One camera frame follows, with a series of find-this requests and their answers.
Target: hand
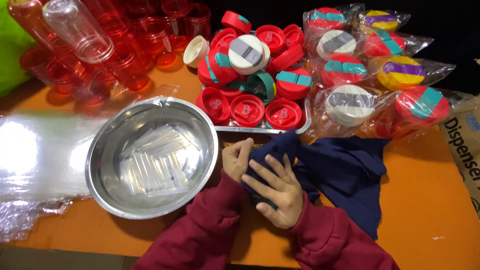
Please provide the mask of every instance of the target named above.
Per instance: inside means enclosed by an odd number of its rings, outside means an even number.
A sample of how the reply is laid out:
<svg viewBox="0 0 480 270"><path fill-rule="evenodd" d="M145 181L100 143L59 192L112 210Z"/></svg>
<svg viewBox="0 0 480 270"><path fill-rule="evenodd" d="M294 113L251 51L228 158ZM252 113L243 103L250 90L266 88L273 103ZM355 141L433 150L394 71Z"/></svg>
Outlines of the hand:
<svg viewBox="0 0 480 270"><path fill-rule="evenodd" d="M253 139L248 138L226 147L222 151L223 170L238 183L240 183L241 176L247 171L248 157L252 147Z"/></svg>
<svg viewBox="0 0 480 270"><path fill-rule="evenodd" d="M278 176L254 160L251 160L249 164L272 187L266 186L246 174L242 176L242 181L278 207L275 211L270 205L261 202L257 204L257 210L275 227L289 229L295 226L300 218L303 209L303 190L292 171L286 154L283 156L285 167L271 155L267 155L265 161Z"/></svg>

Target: black background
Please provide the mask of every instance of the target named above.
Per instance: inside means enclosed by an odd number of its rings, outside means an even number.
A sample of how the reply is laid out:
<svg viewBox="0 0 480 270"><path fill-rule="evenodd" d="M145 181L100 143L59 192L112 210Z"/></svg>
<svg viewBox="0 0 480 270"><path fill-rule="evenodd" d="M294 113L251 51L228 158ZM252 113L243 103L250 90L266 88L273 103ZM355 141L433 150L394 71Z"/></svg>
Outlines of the black background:
<svg viewBox="0 0 480 270"><path fill-rule="evenodd" d="M280 28L290 24L302 26L302 14L320 7L335 7L351 1L312 0L204 0L212 10L212 30L223 28L221 19L225 11L241 14L256 29L262 25ZM364 1L367 10L397 10L410 13L410 21L399 29L401 33L432 37L435 41L415 55L434 61L456 64L456 69L434 87L479 94L480 16L474 8L476 1L404 0Z"/></svg>

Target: maroon sleeve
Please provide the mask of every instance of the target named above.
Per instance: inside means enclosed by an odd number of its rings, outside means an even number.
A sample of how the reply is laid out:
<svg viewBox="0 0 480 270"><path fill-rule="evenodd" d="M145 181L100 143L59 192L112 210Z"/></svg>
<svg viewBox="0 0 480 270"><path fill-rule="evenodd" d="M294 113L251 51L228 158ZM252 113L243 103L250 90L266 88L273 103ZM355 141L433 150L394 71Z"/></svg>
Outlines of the maroon sleeve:
<svg viewBox="0 0 480 270"><path fill-rule="evenodd" d="M303 211L291 232L302 269L399 269L392 256L362 231L343 209L316 207L304 193Z"/></svg>
<svg viewBox="0 0 480 270"><path fill-rule="evenodd" d="M197 194L187 214L162 232L132 269L223 269L240 228L240 202L247 194L222 170L218 186Z"/></svg>

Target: orange table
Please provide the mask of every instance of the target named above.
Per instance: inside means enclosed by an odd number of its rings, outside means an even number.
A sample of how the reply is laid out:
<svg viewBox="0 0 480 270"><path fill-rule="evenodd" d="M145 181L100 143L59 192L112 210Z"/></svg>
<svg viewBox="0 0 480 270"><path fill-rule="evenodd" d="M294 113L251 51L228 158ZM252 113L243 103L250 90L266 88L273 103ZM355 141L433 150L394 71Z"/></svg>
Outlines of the orange table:
<svg viewBox="0 0 480 270"><path fill-rule="evenodd" d="M178 98L194 102L200 82L186 67L174 73L152 71L155 85L180 85ZM67 109L73 103L52 106L48 89L29 81L5 98L0 110L15 108ZM234 142L248 134L221 133ZM265 137L254 136L256 141ZM388 175L382 179L383 217L377 243L402 269L479 269L480 222L457 168L438 131L408 143L395 141L385 148ZM218 182L221 162L208 186ZM322 202L331 205L322 196ZM179 211L145 221L108 214L94 200L75 202L63 216L45 217L25 241L15 246L141 256ZM297 267L285 231L273 227L248 203L231 254L232 263Z"/></svg>

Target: metal tray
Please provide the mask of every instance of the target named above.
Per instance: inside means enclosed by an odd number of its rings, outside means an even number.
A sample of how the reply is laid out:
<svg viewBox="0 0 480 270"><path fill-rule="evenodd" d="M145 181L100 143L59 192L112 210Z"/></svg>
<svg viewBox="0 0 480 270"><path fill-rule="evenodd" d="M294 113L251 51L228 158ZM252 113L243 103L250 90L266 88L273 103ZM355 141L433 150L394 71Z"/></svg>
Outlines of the metal tray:
<svg viewBox="0 0 480 270"><path fill-rule="evenodd" d="M303 102L299 102L302 109L302 116L299 124L297 125L297 134L307 131L312 123L312 112L310 108L310 100L306 97ZM271 129L267 127L265 117L262 124L258 127L240 127L236 126L234 121L230 121L229 126L215 126L217 131L229 131L229 132L249 132L249 133L264 133L264 134L278 134L284 132L284 130Z"/></svg>

